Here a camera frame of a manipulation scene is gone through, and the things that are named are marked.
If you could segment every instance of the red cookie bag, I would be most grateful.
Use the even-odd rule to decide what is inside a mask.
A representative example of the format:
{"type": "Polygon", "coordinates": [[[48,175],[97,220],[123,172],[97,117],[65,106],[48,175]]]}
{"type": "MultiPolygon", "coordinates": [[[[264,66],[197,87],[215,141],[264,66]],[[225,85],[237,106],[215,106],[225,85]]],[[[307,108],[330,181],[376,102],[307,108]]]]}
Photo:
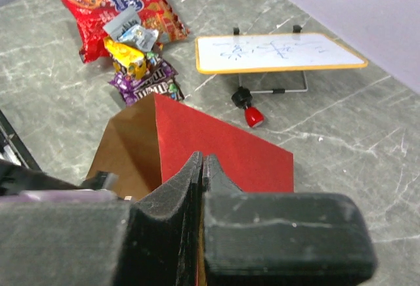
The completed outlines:
{"type": "Polygon", "coordinates": [[[145,28],[161,32],[159,42],[183,40],[188,29],[173,12],[166,0],[61,0],[73,14],[82,39],[79,51],[84,63],[109,56],[103,39],[107,36],[102,27],[127,7],[134,7],[145,28]]]}

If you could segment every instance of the red bulb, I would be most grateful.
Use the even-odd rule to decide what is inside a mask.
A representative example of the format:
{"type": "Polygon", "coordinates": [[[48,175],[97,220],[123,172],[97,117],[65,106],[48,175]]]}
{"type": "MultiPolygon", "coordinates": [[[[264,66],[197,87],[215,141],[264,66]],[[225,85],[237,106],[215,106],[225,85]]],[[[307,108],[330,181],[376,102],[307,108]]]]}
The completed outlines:
{"type": "Polygon", "coordinates": [[[245,120],[250,127],[257,127],[264,122],[264,115],[254,107],[245,109],[245,120]]]}

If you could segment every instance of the handwriting on whiteboard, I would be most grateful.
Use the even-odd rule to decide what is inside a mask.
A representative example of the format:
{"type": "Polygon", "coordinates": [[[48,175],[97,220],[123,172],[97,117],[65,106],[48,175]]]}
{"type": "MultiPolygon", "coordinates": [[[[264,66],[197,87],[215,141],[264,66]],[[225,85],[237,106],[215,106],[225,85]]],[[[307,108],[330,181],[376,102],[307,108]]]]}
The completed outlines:
{"type": "Polygon", "coordinates": [[[282,59],[287,60],[289,55],[298,51],[299,47],[312,49],[319,54],[328,52],[322,46],[322,41],[309,42],[284,42],[279,40],[272,40],[268,43],[261,43],[260,45],[252,44],[248,41],[231,43],[213,43],[213,46],[220,47],[220,57],[228,60],[239,60],[242,58],[249,58],[252,55],[274,54],[282,59]]]}

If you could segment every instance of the yellow whiteboard frame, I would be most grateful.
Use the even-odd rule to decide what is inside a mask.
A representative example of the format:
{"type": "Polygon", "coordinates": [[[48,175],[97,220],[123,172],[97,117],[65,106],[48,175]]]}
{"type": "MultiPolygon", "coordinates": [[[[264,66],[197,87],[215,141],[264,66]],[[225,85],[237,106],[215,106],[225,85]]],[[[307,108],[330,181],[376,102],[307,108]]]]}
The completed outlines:
{"type": "MultiPolygon", "coordinates": [[[[341,64],[341,65],[323,65],[323,66],[287,66],[287,67],[277,67],[277,68],[245,68],[245,69],[237,69],[237,70],[203,70],[200,66],[200,56],[199,56],[199,49],[198,49],[198,40],[205,39],[205,38],[218,38],[218,37],[228,37],[228,35],[209,35],[204,37],[196,37],[196,67],[197,70],[201,74],[236,74],[236,73],[268,73],[268,72],[290,72],[290,71],[308,71],[308,70],[345,70],[351,68],[365,68],[368,66],[369,61],[361,56],[360,54],[356,53],[353,50],[346,48],[344,45],[336,42],[329,36],[324,33],[318,32],[309,32],[309,33],[302,33],[302,35],[323,35],[325,38],[329,39],[330,41],[334,42],[336,45],[340,46],[347,52],[353,54],[355,57],[359,58],[363,61],[360,64],[341,64]]],[[[244,36],[266,36],[263,34],[253,34],[253,35],[244,35],[244,36]]],[[[272,35],[294,35],[294,33],[275,33],[272,35]]]]}

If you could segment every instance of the small whiteboard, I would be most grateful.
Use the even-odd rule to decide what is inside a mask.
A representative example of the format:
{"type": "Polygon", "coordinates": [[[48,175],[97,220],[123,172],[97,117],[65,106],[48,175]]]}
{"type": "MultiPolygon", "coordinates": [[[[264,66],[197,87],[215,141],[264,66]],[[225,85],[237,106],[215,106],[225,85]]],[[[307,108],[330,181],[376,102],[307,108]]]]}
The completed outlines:
{"type": "Polygon", "coordinates": [[[365,58],[321,33],[223,35],[196,39],[203,74],[364,68],[365,58]]]}

